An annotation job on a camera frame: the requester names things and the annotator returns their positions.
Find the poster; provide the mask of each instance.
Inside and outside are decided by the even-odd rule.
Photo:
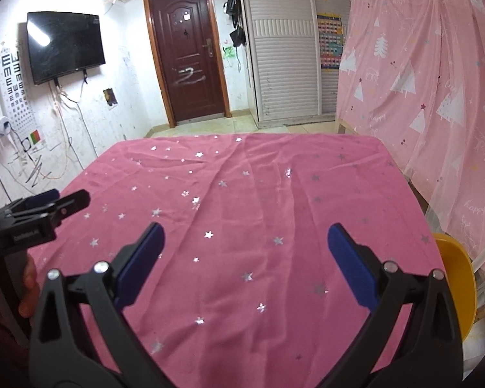
[[[11,48],[0,45],[0,97],[4,116],[11,120],[24,151],[29,151],[42,140],[28,98],[17,44]]]
[[[318,14],[319,50],[322,70],[338,69],[343,54],[343,23],[341,16]]]

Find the table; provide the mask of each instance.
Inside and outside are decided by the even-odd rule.
[[[379,140],[351,135],[210,135],[122,142],[64,193],[91,193],[58,240],[31,250],[88,271],[161,223],[166,248],[125,310],[180,388],[314,387],[364,323],[327,249],[342,223],[405,272],[443,268],[417,200]],[[378,368],[389,363],[405,308]],[[86,315],[104,362],[113,366]]]

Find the black bag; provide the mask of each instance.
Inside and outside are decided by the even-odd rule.
[[[228,0],[226,3],[226,14],[231,16],[234,22],[234,28],[236,28],[239,24],[239,19],[243,14],[242,10],[241,0]]]
[[[241,45],[246,45],[246,33],[241,26],[237,26],[237,29],[230,33],[232,41],[234,41],[234,47],[238,48]]]

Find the white wardrobe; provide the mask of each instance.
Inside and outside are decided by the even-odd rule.
[[[350,0],[243,1],[259,126],[333,120],[339,70],[322,71],[317,13],[340,15],[345,33]]]

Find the blue clamp pad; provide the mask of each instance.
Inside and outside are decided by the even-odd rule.
[[[329,250],[357,302],[373,312],[379,304],[377,283],[374,275],[357,252],[356,243],[340,224],[330,227],[327,241]]]
[[[39,208],[46,206],[47,204],[54,203],[59,200],[60,195],[58,190],[50,190],[39,195],[33,195],[25,200],[25,208],[30,210],[31,208]]]
[[[117,297],[114,304],[118,311],[135,303],[165,244],[166,234],[163,227],[159,224],[154,225],[117,278]]]

